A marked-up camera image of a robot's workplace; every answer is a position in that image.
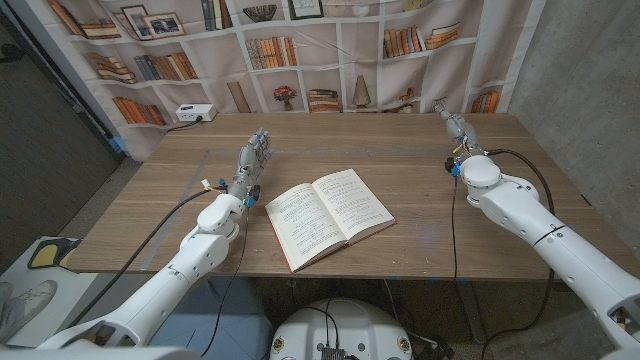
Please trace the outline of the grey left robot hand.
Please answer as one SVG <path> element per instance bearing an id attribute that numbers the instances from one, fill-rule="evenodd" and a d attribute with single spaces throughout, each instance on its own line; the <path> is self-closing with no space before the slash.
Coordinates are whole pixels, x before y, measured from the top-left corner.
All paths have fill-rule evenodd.
<path id="1" fill-rule="evenodd" d="M 259 128 L 240 150 L 236 172 L 227 187 L 227 193 L 243 200 L 259 184 L 260 175 L 270 156 L 269 132 Z"/>

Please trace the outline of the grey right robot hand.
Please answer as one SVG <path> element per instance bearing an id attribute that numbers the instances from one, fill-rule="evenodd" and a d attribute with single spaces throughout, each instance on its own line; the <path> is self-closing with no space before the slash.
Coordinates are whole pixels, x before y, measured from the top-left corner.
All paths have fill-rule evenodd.
<path id="1" fill-rule="evenodd" d="M 441 103 L 434 106 L 434 111 L 445 121 L 449 137 L 456 142 L 455 152 L 462 151 L 470 156 L 485 154 L 473 126 L 461 115 L 450 113 Z"/>

